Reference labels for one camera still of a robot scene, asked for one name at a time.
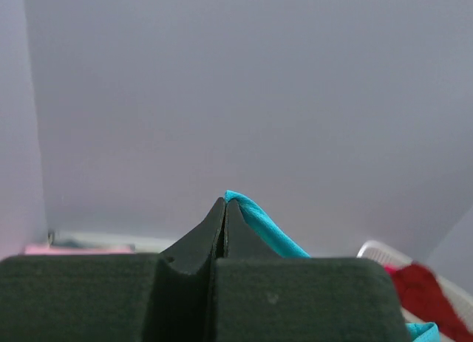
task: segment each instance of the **red cloth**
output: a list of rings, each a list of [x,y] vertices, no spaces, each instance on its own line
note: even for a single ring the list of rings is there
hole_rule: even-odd
[[[473,334],[458,318],[427,268],[413,263],[390,275],[404,309],[425,322],[435,322],[440,332],[454,341],[473,341]]]

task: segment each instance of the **gray background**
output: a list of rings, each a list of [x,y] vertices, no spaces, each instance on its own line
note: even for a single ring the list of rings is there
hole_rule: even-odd
[[[25,7],[51,228],[176,239],[233,189],[313,255],[379,239],[473,291],[473,0]]]
[[[0,0],[0,259],[45,232],[23,0]]]

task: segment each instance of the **pink object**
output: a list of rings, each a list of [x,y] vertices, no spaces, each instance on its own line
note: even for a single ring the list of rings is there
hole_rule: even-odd
[[[389,273],[389,274],[393,274],[395,271],[397,271],[399,268],[397,268],[396,266],[392,266],[391,264],[386,264],[384,266],[384,269]]]
[[[25,255],[51,255],[51,256],[69,256],[69,255],[117,255],[133,253],[129,247],[116,248],[64,248],[64,247],[50,247],[47,244],[29,244],[23,252]]]

